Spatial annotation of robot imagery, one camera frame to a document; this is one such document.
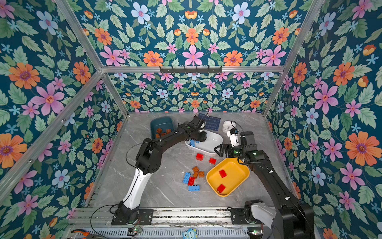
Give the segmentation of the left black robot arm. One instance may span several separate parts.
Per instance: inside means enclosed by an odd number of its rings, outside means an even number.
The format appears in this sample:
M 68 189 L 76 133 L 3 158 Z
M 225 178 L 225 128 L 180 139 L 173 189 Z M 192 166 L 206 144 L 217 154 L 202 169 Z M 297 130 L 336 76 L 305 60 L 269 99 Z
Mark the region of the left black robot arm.
M 151 176 L 160 168 L 163 153 L 185 140 L 206 141 L 205 125 L 205 120 L 195 115 L 190 122 L 178 125 L 175 130 L 165 136 L 144 139 L 135 158 L 132 183 L 126 196 L 113 213 L 112 225 L 134 225 L 139 221 L 139 207 L 143 192 Z

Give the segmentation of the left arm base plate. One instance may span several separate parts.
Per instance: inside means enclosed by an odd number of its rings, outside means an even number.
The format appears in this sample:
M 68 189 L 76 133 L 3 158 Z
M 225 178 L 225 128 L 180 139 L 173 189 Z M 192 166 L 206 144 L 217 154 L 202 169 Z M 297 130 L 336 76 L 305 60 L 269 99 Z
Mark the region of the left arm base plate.
M 152 209 L 117 209 L 111 224 L 113 226 L 151 225 L 154 210 Z

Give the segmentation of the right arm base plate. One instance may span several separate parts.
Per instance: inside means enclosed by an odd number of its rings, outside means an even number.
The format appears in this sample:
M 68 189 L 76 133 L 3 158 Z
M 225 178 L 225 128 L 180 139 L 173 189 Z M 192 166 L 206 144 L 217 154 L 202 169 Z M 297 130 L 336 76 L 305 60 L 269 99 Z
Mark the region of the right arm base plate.
M 228 207 L 227 210 L 230 212 L 231 223 L 233 225 L 250 225 L 256 223 L 256 221 L 246 218 L 243 209 Z

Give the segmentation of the red lego brick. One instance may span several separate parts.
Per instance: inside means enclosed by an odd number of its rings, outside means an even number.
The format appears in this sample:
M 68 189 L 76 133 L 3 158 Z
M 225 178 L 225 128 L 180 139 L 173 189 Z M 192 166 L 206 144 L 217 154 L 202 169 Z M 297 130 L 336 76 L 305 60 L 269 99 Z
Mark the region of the red lego brick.
M 204 155 L 203 155 L 203 154 L 198 153 L 198 154 L 196 155 L 196 160 L 197 160 L 197 161 L 203 161 L 203 159 L 204 159 Z
M 226 187 L 223 185 L 223 184 L 220 184 L 217 188 L 217 192 L 219 194 L 222 194 L 224 192 L 224 190 L 226 189 Z
M 189 181 L 188 181 L 188 185 L 189 186 L 194 186 L 194 183 L 195 183 L 195 178 L 194 177 L 190 177 Z
M 222 170 L 219 171 L 219 175 L 220 175 L 221 178 L 225 178 L 227 176 L 227 173 L 226 173 L 226 171 L 224 169 L 222 169 Z
M 211 164 L 213 164 L 213 165 L 215 165 L 216 162 L 217 162 L 217 160 L 214 159 L 214 158 L 210 158 L 210 159 L 209 159 L 209 163 L 211 163 Z

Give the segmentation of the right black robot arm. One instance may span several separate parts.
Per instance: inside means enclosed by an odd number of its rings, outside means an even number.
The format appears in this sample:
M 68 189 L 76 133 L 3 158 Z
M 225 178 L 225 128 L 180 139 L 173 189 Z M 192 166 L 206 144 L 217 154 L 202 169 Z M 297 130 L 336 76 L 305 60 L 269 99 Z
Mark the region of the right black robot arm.
M 214 151 L 220 157 L 237 158 L 239 164 L 254 172 L 270 195 L 273 207 L 261 200 L 247 201 L 242 210 L 246 222 L 261 222 L 275 239 L 313 239 L 314 211 L 288 189 L 272 166 L 270 158 L 257 148 L 254 134 L 237 135 L 238 145 L 220 144 Z

